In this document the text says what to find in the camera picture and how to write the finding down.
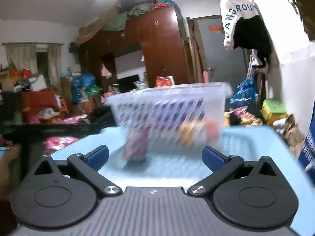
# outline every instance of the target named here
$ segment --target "hanging clothes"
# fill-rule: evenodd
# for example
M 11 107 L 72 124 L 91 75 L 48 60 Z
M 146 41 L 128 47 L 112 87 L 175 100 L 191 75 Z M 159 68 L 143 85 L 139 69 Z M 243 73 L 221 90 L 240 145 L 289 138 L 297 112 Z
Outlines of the hanging clothes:
M 249 0 L 221 0 L 220 4 L 225 48 L 255 49 L 264 66 L 265 58 L 269 61 L 271 45 L 257 8 Z

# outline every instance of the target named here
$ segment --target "blue gripper pad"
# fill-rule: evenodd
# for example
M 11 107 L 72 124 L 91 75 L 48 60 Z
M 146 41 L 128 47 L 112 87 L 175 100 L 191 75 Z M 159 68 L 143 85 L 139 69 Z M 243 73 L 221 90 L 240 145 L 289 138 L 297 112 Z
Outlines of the blue gripper pad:
M 94 169 L 95 171 L 99 171 L 101 167 L 108 161 L 109 158 L 109 150 L 105 145 L 101 145 L 93 151 L 86 154 L 84 157 L 87 158 L 86 164 Z
M 223 167 L 229 161 L 229 158 L 214 148 L 205 146 L 202 150 L 202 161 L 212 172 L 215 172 Z

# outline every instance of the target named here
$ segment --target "red sign on door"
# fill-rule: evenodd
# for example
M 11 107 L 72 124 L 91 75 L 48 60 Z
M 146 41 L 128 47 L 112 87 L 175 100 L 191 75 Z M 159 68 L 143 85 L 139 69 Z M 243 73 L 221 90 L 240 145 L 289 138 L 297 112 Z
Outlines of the red sign on door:
M 222 26 L 209 26 L 209 30 L 210 32 L 219 32 L 219 31 L 223 31 L 223 27 Z

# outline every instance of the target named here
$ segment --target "blue plastic bag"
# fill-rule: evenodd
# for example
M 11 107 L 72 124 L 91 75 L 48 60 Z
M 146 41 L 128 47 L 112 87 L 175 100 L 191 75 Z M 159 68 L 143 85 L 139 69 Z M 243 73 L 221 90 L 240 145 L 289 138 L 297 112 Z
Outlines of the blue plastic bag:
M 175 2 L 173 2 L 172 0 L 158 0 L 157 1 L 157 4 L 158 3 L 166 3 L 167 5 L 174 5 L 174 7 L 175 7 L 175 9 L 179 12 L 179 13 L 181 13 L 181 9 L 178 7 L 178 5 L 175 3 Z
M 82 95 L 80 92 L 81 81 L 80 78 L 74 78 L 71 82 L 72 103 L 77 104 L 81 101 Z
M 255 79 L 249 78 L 236 87 L 233 97 L 230 99 L 231 108 L 236 109 L 241 106 L 256 105 L 257 91 L 255 89 Z
M 96 85 L 95 76 L 85 74 L 80 76 L 81 88 L 89 88 Z

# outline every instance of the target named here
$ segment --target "orange bag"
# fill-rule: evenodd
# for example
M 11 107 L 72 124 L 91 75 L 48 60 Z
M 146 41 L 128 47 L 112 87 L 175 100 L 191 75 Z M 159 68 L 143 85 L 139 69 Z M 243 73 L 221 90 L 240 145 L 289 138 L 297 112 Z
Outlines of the orange bag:
M 19 70 L 16 68 L 16 66 L 11 66 L 9 72 L 10 78 L 13 80 L 14 83 L 16 83 L 20 78 Z
M 164 86 L 171 86 L 171 85 L 172 85 L 172 82 L 166 77 L 157 77 L 156 79 L 157 87 L 164 87 Z

